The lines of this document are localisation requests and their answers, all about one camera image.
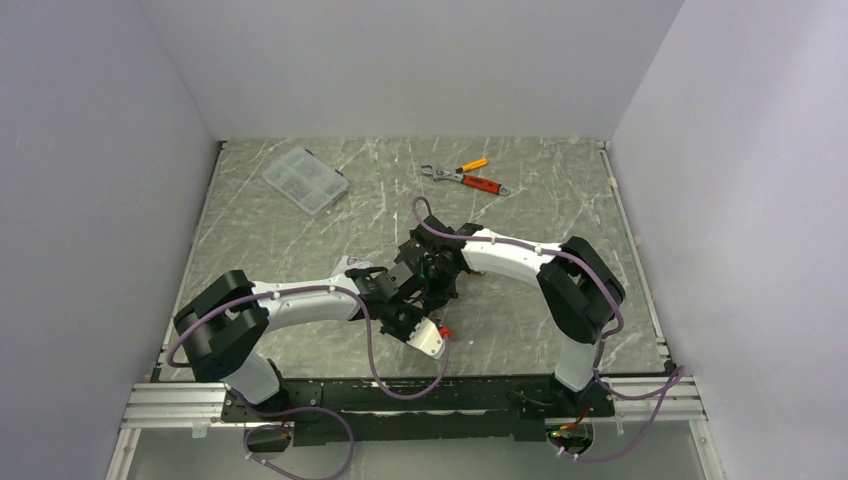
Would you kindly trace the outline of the silver credit cards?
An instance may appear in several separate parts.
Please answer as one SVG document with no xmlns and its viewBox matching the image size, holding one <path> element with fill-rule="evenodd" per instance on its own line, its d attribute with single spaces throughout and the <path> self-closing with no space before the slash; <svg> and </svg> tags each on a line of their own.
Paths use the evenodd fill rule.
<svg viewBox="0 0 848 480">
<path fill-rule="evenodd" d="M 362 259 L 362 258 L 359 258 L 359 257 L 343 255 L 342 258 L 339 260 L 339 262 L 334 267 L 334 269 L 331 271 L 330 276 L 331 277 L 335 277 L 335 276 L 346 277 L 348 271 L 351 271 L 351 270 L 358 271 L 358 270 L 362 270 L 362 269 L 368 269 L 368 268 L 371 268 L 373 266 L 374 266 L 374 264 L 371 263 L 368 260 L 365 260 L 365 259 Z"/>
</svg>

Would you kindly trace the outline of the black card wallet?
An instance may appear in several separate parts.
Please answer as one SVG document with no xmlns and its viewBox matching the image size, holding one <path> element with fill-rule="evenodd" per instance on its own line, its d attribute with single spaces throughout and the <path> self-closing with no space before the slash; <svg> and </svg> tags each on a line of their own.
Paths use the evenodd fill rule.
<svg viewBox="0 0 848 480">
<path fill-rule="evenodd" d="M 406 264 L 410 270 L 414 270 L 421 262 L 425 250 L 413 239 L 398 246 L 398 254 L 394 259 L 396 264 Z"/>
</svg>

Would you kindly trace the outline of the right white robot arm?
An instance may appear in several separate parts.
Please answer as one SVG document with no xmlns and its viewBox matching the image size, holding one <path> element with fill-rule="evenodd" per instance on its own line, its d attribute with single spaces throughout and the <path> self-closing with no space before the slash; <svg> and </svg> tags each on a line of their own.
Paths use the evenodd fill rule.
<svg viewBox="0 0 848 480">
<path fill-rule="evenodd" d="M 495 273 L 538 288 L 563 334 L 552 404 L 564 415 L 574 415 L 588 404 L 588 386 L 600 362 L 607 325 L 617 321 L 610 334 L 623 327 L 626 291 L 586 239 L 531 242 L 477 224 L 454 231 L 433 215 L 420 220 L 410 236 L 430 250 L 449 253 L 460 270 Z"/>
</svg>

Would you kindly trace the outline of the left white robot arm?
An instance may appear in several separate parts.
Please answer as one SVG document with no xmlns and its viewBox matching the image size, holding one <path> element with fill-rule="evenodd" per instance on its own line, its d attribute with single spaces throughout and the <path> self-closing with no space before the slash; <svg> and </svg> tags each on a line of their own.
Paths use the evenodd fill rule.
<svg viewBox="0 0 848 480">
<path fill-rule="evenodd" d="M 381 333 L 439 360 L 445 342 L 429 315 L 456 296 L 455 274 L 428 261 L 288 284 L 232 270 L 178 312 L 167 363 L 190 369 L 200 382 L 224 382 L 258 417 L 272 420 L 285 411 L 288 394 L 278 368 L 256 351 L 265 334 L 318 321 L 379 321 Z"/>
</svg>

